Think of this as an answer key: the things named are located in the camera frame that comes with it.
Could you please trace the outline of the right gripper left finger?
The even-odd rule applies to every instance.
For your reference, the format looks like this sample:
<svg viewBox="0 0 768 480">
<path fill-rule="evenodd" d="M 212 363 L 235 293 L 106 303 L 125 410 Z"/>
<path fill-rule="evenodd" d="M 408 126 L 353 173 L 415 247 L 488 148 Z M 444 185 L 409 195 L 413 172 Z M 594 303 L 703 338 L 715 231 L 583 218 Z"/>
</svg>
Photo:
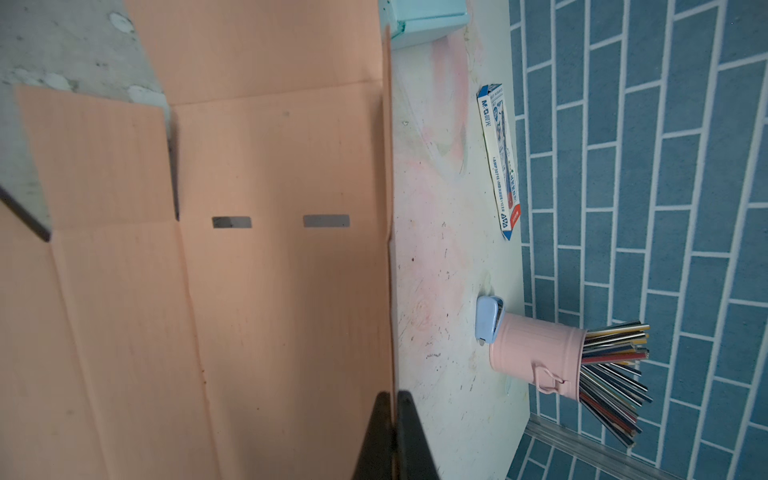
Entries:
<svg viewBox="0 0 768 480">
<path fill-rule="evenodd" d="M 391 397 L 380 392 L 374 401 L 353 480 L 391 480 L 393 471 Z"/>
</svg>

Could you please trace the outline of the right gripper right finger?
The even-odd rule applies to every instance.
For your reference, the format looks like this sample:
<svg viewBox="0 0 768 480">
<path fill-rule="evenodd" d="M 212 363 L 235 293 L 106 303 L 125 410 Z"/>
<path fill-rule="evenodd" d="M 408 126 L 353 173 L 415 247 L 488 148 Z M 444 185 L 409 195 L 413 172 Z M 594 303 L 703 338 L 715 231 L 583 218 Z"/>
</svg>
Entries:
<svg viewBox="0 0 768 480">
<path fill-rule="evenodd" d="M 396 450 L 399 479 L 440 479 L 415 400 L 404 390 L 397 394 Z"/>
</svg>

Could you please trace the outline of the pink paper box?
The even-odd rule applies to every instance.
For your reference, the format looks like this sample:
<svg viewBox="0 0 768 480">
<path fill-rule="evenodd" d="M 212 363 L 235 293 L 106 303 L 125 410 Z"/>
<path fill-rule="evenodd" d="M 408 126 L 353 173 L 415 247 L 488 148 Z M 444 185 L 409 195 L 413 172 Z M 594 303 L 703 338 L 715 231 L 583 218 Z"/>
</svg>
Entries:
<svg viewBox="0 0 768 480">
<path fill-rule="evenodd" d="M 393 387 L 373 1 L 131 1 L 167 108 L 19 85 L 5 479 L 349 479 Z"/>
</svg>

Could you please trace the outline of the light blue paper box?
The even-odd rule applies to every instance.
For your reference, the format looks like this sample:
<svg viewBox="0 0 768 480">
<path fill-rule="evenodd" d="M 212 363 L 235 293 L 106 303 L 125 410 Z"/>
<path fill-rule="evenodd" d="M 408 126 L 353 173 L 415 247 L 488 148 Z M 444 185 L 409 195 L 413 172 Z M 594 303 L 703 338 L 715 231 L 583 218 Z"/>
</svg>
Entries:
<svg viewBox="0 0 768 480">
<path fill-rule="evenodd" d="M 379 0 L 378 8 L 393 49 L 433 42 L 471 19 L 465 0 Z"/>
</svg>

